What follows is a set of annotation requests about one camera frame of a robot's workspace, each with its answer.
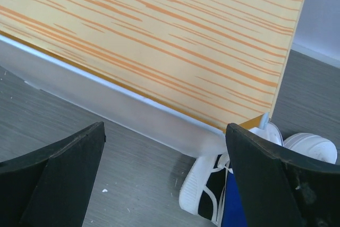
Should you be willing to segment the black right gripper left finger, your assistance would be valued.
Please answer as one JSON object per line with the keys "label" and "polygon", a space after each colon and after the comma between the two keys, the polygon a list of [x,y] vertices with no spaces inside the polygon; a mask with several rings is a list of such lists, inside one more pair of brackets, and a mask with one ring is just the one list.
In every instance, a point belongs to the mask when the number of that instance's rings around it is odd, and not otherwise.
{"label": "black right gripper left finger", "polygon": [[1,226],[82,226],[105,141],[96,122],[1,162]]}

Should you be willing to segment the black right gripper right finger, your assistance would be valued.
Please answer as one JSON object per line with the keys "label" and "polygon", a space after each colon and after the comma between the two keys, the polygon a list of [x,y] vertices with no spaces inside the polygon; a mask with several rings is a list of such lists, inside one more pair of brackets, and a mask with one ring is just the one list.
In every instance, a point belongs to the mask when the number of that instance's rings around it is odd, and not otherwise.
{"label": "black right gripper right finger", "polygon": [[339,166],[230,123],[226,146],[248,226],[339,226]]}

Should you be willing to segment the blue canvas sneaker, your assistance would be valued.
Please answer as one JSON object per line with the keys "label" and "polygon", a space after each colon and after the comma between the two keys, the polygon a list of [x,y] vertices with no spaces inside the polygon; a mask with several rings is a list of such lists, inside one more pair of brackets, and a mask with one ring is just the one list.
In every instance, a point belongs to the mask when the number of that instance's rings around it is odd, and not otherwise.
{"label": "blue canvas sneaker", "polygon": [[247,227],[244,209],[241,203],[236,179],[232,173],[228,173],[226,179],[224,210],[221,220],[222,227]]}

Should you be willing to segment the white leather sneaker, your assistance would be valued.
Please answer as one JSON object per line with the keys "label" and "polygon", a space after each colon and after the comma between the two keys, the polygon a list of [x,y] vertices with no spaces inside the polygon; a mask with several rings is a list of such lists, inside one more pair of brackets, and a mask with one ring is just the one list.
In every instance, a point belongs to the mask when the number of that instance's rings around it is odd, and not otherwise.
{"label": "white leather sneaker", "polygon": [[278,129],[278,127],[271,122],[268,122],[265,125],[264,129],[255,127],[255,128],[251,128],[249,131],[265,140],[268,140],[268,141],[271,141],[272,143],[283,146],[282,134],[280,130]]}
{"label": "white leather sneaker", "polygon": [[334,143],[312,133],[296,133],[283,142],[284,147],[319,161],[335,164],[337,149]]}

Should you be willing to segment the frosted white cabinet door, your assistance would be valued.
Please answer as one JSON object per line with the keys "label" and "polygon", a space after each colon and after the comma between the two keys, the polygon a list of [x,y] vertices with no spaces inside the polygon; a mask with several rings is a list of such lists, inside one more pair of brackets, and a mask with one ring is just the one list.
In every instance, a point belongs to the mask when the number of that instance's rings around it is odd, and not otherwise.
{"label": "frosted white cabinet door", "polygon": [[5,36],[1,66],[37,89],[182,154],[200,157],[226,151],[222,131]]}

